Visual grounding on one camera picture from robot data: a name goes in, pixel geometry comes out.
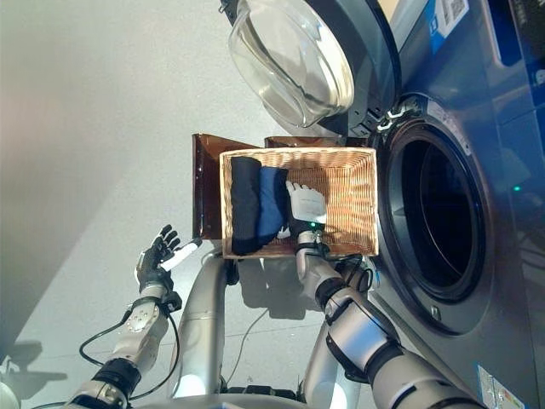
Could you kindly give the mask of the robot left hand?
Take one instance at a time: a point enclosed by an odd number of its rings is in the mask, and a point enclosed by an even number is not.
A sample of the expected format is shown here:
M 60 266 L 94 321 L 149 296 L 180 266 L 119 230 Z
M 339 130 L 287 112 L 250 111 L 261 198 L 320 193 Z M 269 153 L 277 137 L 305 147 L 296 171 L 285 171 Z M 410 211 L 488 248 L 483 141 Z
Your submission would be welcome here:
M 135 266 L 134 276 L 139 292 L 153 285 L 161 285 L 166 293 L 172 292 L 174 282 L 171 270 L 185 261 L 202 243 L 203 240 L 197 237 L 183 245 L 172 226 L 164 226 L 150 246 L 141 252 Z

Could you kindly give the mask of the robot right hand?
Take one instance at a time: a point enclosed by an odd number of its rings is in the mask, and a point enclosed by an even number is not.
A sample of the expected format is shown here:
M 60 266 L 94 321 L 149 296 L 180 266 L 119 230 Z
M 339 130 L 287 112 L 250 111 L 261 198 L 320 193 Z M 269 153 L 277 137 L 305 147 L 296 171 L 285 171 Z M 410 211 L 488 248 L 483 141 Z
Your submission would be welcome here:
M 277 239 L 297 239 L 302 233 L 323 233 L 327 222 L 324 195 L 299 183 L 286 181 L 287 222 L 277 233 Z

